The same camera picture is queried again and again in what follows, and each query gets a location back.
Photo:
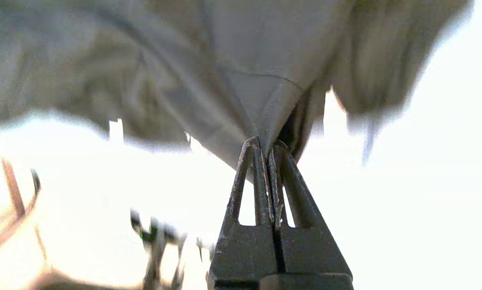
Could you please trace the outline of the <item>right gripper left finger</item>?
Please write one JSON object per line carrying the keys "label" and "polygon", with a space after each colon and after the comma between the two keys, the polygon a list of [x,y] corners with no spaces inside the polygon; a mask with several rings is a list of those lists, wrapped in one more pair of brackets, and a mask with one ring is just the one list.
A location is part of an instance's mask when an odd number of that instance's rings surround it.
{"label": "right gripper left finger", "polygon": [[[255,226],[239,222],[244,183],[252,173]],[[245,141],[209,270],[212,290],[259,290],[261,279],[277,273],[274,214],[265,158],[258,137]]]}

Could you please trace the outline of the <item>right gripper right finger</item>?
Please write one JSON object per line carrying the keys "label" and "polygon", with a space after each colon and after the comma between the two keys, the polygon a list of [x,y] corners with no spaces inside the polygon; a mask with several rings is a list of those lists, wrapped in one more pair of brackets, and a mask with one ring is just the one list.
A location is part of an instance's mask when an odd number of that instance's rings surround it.
{"label": "right gripper right finger", "polygon": [[268,158],[277,272],[269,290],[351,290],[353,276],[296,162],[281,141]]}

